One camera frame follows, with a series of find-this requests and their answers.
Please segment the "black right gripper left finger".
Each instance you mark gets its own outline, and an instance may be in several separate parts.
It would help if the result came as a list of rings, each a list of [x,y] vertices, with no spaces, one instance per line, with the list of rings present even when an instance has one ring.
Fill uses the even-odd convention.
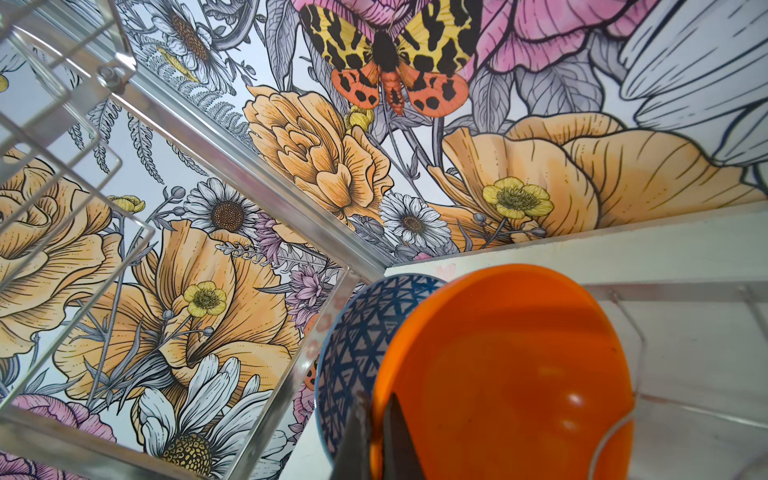
[[[330,480],[370,480],[371,401],[357,392],[349,410]]]

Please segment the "dark blue lattice bowl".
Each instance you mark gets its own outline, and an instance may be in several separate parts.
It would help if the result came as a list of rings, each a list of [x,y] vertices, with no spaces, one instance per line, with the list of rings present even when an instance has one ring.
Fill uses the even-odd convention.
[[[321,444],[334,461],[356,393],[370,397],[381,363],[411,312],[446,282],[407,273],[364,286],[344,306],[318,357],[315,410]]]

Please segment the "plain orange bowl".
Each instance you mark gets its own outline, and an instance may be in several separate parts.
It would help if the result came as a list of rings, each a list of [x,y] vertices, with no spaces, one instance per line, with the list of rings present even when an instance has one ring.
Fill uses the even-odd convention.
[[[384,415],[403,411],[429,479],[624,479],[632,382],[618,336],[579,284],[508,264],[454,280],[405,319],[373,393],[371,470]]]

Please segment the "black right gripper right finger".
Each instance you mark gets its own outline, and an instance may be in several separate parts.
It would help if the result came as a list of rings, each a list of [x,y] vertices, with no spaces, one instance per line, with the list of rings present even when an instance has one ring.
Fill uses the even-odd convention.
[[[418,454],[398,397],[390,397],[383,418],[383,467],[385,480],[425,480]]]

